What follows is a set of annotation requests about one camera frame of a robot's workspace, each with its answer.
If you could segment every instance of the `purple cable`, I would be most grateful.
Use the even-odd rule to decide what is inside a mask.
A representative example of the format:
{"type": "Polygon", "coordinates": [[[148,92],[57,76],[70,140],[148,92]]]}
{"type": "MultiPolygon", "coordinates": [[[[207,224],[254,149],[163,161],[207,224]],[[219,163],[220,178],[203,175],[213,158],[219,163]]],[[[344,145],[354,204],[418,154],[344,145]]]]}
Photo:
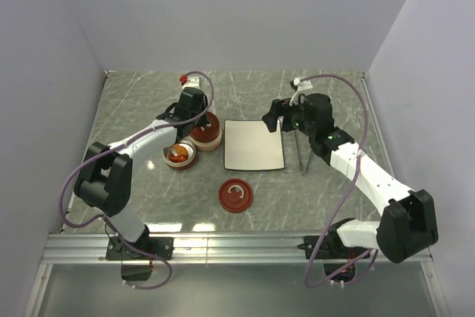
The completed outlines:
{"type": "Polygon", "coordinates": [[[206,106],[206,108],[204,108],[204,110],[199,113],[197,116],[195,117],[192,117],[190,119],[187,119],[187,120],[184,120],[184,121],[181,121],[181,122],[170,122],[170,123],[167,123],[167,124],[163,124],[163,125],[159,125],[155,128],[148,128],[148,129],[145,129],[143,131],[140,131],[139,133],[137,133],[136,135],[134,135],[131,139],[129,139],[126,143],[123,143],[119,146],[116,146],[115,148],[110,148],[109,150],[107,151],[104,151],[102,152],[101,154],[98,154],[96,156],[93,156],[89,159],[87,159],[86,161],[84,161],[83,163],[81,163],[79,166],[77,166],[69,175],[68,177],[66,177],[66,181],[65,183],[63,184],[62,186],[62,189],[61,189],[61,192],[59,194],[59,202],[58,202],[58,209],[59,209],[59,216],[61,217],[62,221],[64,224],[66,224],[67,226],[71,227],[71,228],[83,228],[85,226],[87,226],[88,224],[91,224],[93,221],[95,221],[96,219],[98,218],[104,218],[104,221],[110,226],[110,228],[118,234],[118,238],[122,241],[122,243],[128,247],[131,251],[133,252],[136,252],[137,254],[141,254],[143,256],[146,256],[147,258],[150,258],[150,259],[153,259],[153,260],[156,260],[156,261],[160,261],[162,263],[164,263],[167,267],[168,267],[168,276],[167,278],[161,282],[160,284],[157,284],[157,285],[154,285],[154,286],[147,286],[147,287],[144,287],[144,286],[137,286],[137,285],[133,285],[129,282],[127,282],[126,284],[128,286],[132,286],[138,290],[152,290],[152,289],[156,289],[158,287],[161,287],[163,285],[165,285],[171,278],[171,273],[172,273],[172,268],[171,268],[171,265],[169,262],[167,262],[166,260],[156,256],[156,255],[153,255],[153,254],[150,254],[150,253],[147,253],[147,252],[143,252],[142,250],[140,249],[137,249],[135,248],[134,246],[132,246],[126,239],[124,239],[123,236],[121,236],[117,229],[114,227],[114,225],[112,225],[112,223],[109,221],[109,219],[106,218],[106,216],[102,215],[102,214],[98,214],[98,215],[94,215],[92,218],[88,219],[87,221],[83,222],[83,223],[73,223],[71,222],[70,220],[68,220],[68,218],[66,217],[66,212],[64,210],[64,202],[65,202],[65,194],[66,194],[66,191],[69,187],[69,184],[71,183],[71,181],[75,178],[75,176],[77,175],[77,173],[79,171],[81,171],[84,167],[96,162],[98,159],[102,158],[102,157],[105,157],[109,154],[112,154],[113,152],[115,151],[119,151],[119,150],[122,150],[123,148],[125,148],[126,146],[128,145],[131,145],[133,144],[134,142],[136,142],[138,139],[140,139],[141,137],[151,133],[152,131],[156,131],[158,129],[163,129],[163,128],[169,128],[171,126],[179,126],[179,125],[185,125],[185,124],[189,124],[190,122],[194,122],[195,120],[201,118],[203,115],[206,114],[206,112],[211,108],[211,105],[213,103],[213,99],[214,99],[214,86],[213,86],[213,82],[211,81],[211,78],[209,78],[209,76],[202,72],[202,71],[190,71],[188,73],[185,73],[185,76],[191,76],[192,74],[197,74],[198,76],[203,76],[209,83],[209,90],[211,92],[210,96],[209,96],[209,101],[208,101],[208,105],[206,106]]]}
{"type": "MultiPolygon", "coordinates": [[[[317,74],[317,75],[314,75],[314,76],[307,76],[307,77],[301,79],[301,82],[310,81],[311,79],[325,78],[325,77],[335,78],[335,79],[338,79],[338,80],[346,83],[353,90],[353,92],[355,92],[356,96],[358,97],[358,99],[359,99],[359,101],[360,101],[360,103],[363,107],[364,128],[363,128],[363,135],[361,137],[361,141],[358,145],[358,151],[360,151],[363,148],[364,143],[366,142],[366,137],[367,137],[367,134],[368,134],[368,127],[369,127],[368,111],[366,109],[366,103],[364,101],[364,98],[361,95],[361,93],[358,91],[358,89],[353,85],[353,83],[351,83],[348,79],[346,79],[342,76],[335,75],[335,74],[317,74]]],[[[330,226],[332,225],[333,220],[335,219],[336,215],[338,214],[338,211],[340,210],[340,208],[343,206],[343,204],[345,203],[347,198],[351,195],[351,192],[353,192],[354,188],[356,187],[356,181],[358,180],[358,176],[360,174],[360,171],[361,171],[361,153],[358,153],[358,156],[356,157],[355,176],[351,180],[350,187],[348,188],[348,190],[344,194],[343,198],[340,199],[340,201],[336,205],[335,209],[333,210],[333,212],[330,216],[330,219],[327,221],[327,224],[324,228],[324,231],[320,234],[320,237],[317,240],[317,244],[315,245],[315,248],[313,248],[312,254],[311,254],[310,259],[309,259],[309,262],[308,262],[307,266],[305,267],[304,283],[305,283],[305,286],[307,286],[307,287],[310,287],[310,288],[317,287],[317,286],[323,284],[326,281],[330,281],[332,279],[332,277],[336,276],[340,271],[342,271],[343,269],[346,269],[350,265],[353,265],[356,261],[361,260],[368,252],[371,251],[371,249],[367,250],[364,254],[361,254],[357,258],[354,258],[353,260],[349,261],[347,264],[345,264],[344,266],[342,266],[340,269],[336,270],[332,274],[328,275],[327,277],[322,278],[320,281],[317,281],[314,284],[310,284],[309,276],[310,276],[310,272],[312,271],[313,261],[315,260],[315,257],[317,256],[317,253],[320,249],[320,246],[323,243],[325,235],[327,235],[328,230],[330,229],[330,226]]],[[[365,270],[364,273],[362,275],[360,275],[359,277],[353,279],[351,281],[351,284],[354,284],[355,282],[361,280],[361,278],[363,278],[370,271],[371,267],[374,265],[374,262],[376,260],[377,255],[378,255],[378,253],[376,251],[376,253],[373,256],[372,261],[370,262],[370,265],[367,268],[367,270],[365,270]]]]}

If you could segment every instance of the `purple hose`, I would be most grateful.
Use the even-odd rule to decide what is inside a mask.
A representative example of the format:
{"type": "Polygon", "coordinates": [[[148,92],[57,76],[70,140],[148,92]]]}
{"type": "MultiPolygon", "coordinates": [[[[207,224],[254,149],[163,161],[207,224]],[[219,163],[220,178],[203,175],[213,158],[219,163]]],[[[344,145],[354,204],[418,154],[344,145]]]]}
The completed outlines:
{"type": "MultiPolygon", "coordinates": [[[[83,163],[81,163],[81,165],[77,166],[69,175],[68,177],[66,177],[66,181],[65,183],[63,184],[62,188],[61,188],[61,192],[59,194],[59,202],[58,202],[58,210],[59,210],[59,216],[61,217],[62,221],[64,224],[66,224],[67,226],[70,226],[71,228],[83,228],[85,226],[87,226],[88,224],[91,224],[93,221],[95,221],[96,219],[98,218],[104,218],[104,221],[110,226],[110,228],[117,234],[118,231],[117,229],[114,227],[114,225],[109,221],[109,219],[106,218],[106,216],[102,215],[102,214],[98,214],[98,215],[94,215],[92,218],[88,219],[87,221],[83,222],[83,223],[73,223],[71,222],[70,220],[68,220],[68,218],[66,217],[66,212],[64,210],[64,202],[65,202],[65,194],[66,194],[66,191],[69,187],[69,184],[71,183],[71,181],[75,178],[75,176],[77,175],[77,173],[79,171],[81,171],[84,167],[96,162],[98,159],[102,158],[102,157],[105,157],[109,154],[112,154],[113,152],[115,151],[119,151],[119,150],[122,150],[123,148],[125,148],[127,145],[131,145],[133,144],[135,141],[137,141],[138,139],[140,139],[141,137],[151,133],[152,131],[156,131],[158,129],[163,129],[163,128],[169,128],[171,126],[179,126],[179,125],[185,125],[185,124],[189,124],[190,122],[194,122],[195,120],[201,118],[203,115],[206,114],[206,112],[211,108],[211,105],[213,103],[213,99],[214,99],[214,86],[213,86],[213,82],[211,81],[211,78],[209,78],[209,76],[202,72],[202,71],[190,71],[188,73],[185,74],[185,76],[191,76],[192,74],[197,74],[198,76],[203,76],[209,83],[209,90],[211,92],[210,96],[209,96],[209,101],[208,101],[208,105],[206,106],[206,108],[204,108],[204,110],[199,113],[197,116],[195,117],[192,117],[191,119],[187,119],[187,120],[184,120],[182,122],[170,122],[168,124],[163,124],[163,125],[159,125],[155,128],[148,128],[146,130],[143,130],[139,133],[137,133],[136,135],[134,135],[132,138],[130,138],[126,143],[123,143],[123,144],[120,144],[119,146],[116,146],[115,148],[110,148],[109,150],[107,151],[104,151],[103,153],[101,154],[98,154],[96,156],[93,156],[89,159],[87,159],[86,161],[84,161],[83,163]]],[[[169,262],[167,262],[166,260],[156,256],[156,255],[152,255],[152,254],[149,254],[147,252],[143,252],[142,250],[140,249],[137,249],[135,248],[134,246],[132,246],[126,239],[124,239],[123,236],[121,236],[120,234],[118,235],[119,239],[122,241],[122,243],[128,247],[131,251],[133,252],[136,252],[137,254],[141,254],[143,256],[146,256],[147,258],[150,258],[150,259],[153,259],[153,260],[156,260],[156,261],[160,261],[162,263],[164,263],[167,268],[168,268],[168,276],[167,278],[162,281],[161,283],[157,284],[157,285],[154,285],[154,286],[147,286],[147,287],[144,287],[144,286],[137,286],[137,285],[133,285],[132,283],[129,283],[127,282],[126,284],[129,285],[129,286],[132,286],[138,290],[152,290],[152,289],[156,289],[158,287],[161,287],[163,285],[165,285],[171,278],[171,273],[172,273],[172,268],[171,268],[171,265],[169,262]]]]}
{"type": "MultiPolygon", "coordinates": [[[[332,78],[338,79],[342,82],[345,82],[353,90],[353,92],[355,92],[355,94],[358,97],[361,105],[363,106],[364,128],[363,128],[363,136],[361,137],[361,141],[360,141],[359,146],[358,146],[358,150],[360,151],[363,148],[364,143],[366,142],[366,137],[367,137],[367,134],[368,134],[368,127],[369,127],[368,111],[366,109],[366,103],[364,101],[364,98],[361,95],[361,93],[358,91],[358,89],[353,85],[353,83],[351,83],[348,79],[346,79],[342,76],[337,76],[335,74],[317,74],[317,75],[314,75],[314,76],[307,76],[307,77],[301,79],[301,82],[310,81],[311,79],[325,78],[325,77],[332,77],[332,78]]],[[[317,244],[315,245],[315,248],[313,248],[312,254],[311,254],[310,259],[309,259],[309,262],[308,262],[307,266],[305,267],[304,283],[305,283],[305,286],[307,286],[307,287],[311,287],[311,288],[312,287],[317,287],[317,286],[323,284],[326,281],[330,281],[332,279],[332,277],[336,276],[340,271],[342,271],[343,269],[346,269],[350,265],[353,265],[356,261],[361,260],[368,252],[371,251],[371,249],[367,250],[364,254],[361,254],[357,258],[354,258],[353,260],[349,261],[347,264],[342,266],[340,269],[336,270],[335,272],[333,272],[332,274],[328,275],[327,277],[321,279],[320,281],[317,281],[314,284],[311,284],[309,282],[309,276],[310,276],[310,272],[312,271],[313,261],[315,260],[315,257],[317,256],[317,253],[320,249],[320,246],[323,243],[325,235],[327,235],[328,230],[330,229],[330,226],[332,225],[333,220],[335,219],[336,215],[338,214],[338,211],[340,210],[340,208],[343,206],[343,204],[345,203],[347,198],[351,195],[351,192],[353,192],[354,188],[356,187],[356,181],[358,180],[358,176],[360,174],[360,171],[361,171],[361,153],[358,153],[358,156],[356,157],[355,176],[351,180],[350,187],[348,188],[348,190],[344,194],[343,198],[340,199],[340,201],[336,205],[335,209],[333,210],[333,212],[330,216],[330,219],[327,221],[327,224],[324,228],[324,231],[320,234],[320,237],[317,240],[317,244]]],[[[352,284],[359,281],[361,278],[363,278],[370,271],[371,267],[374,265],[374,262],[376,260],[377,255],[378,255],[378,253],[376,251],[376,253],[373,256],[372,261],[370,262],[370,265],[367,268],[367,270],[362,275],[360,275],[356,279],[352,280],[351,281],[352,284]]]]}

